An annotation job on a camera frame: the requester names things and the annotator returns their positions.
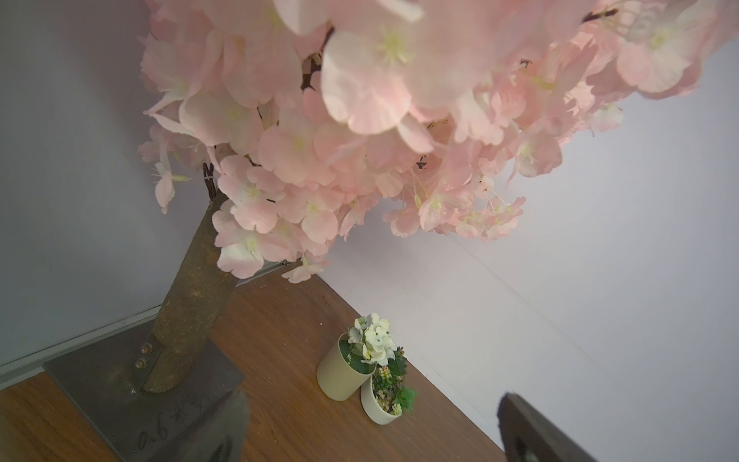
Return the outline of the grey metal tree base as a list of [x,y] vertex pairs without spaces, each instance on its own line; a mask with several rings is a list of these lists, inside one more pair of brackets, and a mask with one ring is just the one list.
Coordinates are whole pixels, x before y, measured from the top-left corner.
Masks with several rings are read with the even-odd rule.
[[163,355],[143,323],[44,364],[44,369],[122,461],[167,461],[167,451],[207,410],[239,390],[244,376],[207,342],[184,380],[169,392],[144,391]]

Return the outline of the green succulent in white pot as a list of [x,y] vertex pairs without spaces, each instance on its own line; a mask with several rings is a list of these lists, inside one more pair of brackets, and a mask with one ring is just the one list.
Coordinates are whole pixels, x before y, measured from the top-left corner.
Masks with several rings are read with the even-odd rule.
[[406,383],[409,363],[399,346],[395,358],[378,366],[361,388],[361,404],[371,421],[388,425],[414,409],[419,392]]

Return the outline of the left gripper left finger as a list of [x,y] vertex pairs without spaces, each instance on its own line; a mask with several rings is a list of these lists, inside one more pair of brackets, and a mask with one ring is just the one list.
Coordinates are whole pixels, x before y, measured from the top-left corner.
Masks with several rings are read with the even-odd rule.
[[246,395],[235,390],[175,441],[167,451],[167,461],[240,461],[248,422]]

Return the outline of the white flowers in beige pot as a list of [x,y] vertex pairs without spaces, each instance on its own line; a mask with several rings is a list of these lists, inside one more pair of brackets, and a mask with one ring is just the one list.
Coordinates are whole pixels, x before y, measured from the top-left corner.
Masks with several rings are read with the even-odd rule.
[[325,396],[344,402],[380,367],[396,359],[391,323],[377,313],[354,320],[319,362],[317,380]]

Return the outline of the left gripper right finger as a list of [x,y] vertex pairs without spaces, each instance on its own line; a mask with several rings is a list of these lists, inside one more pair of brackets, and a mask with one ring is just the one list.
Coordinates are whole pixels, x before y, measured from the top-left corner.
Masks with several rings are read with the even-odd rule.
[[508,462],[596,462],[579,444],[518,394],[498,406],[498,427]]

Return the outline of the pink cherry blossom tree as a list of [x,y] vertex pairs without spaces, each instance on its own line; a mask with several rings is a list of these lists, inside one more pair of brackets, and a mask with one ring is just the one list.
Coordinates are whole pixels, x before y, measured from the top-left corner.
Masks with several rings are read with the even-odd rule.
[[392,232],[507,236],[573,136],[621,125],[631,94],[689,94],[738,35],[734,1],[152,1],[140,63],[160,100],[140,146],[167,209],[201,173],[210,204],[137,366],[165,393],[238,281],[329,248],[382,198]]

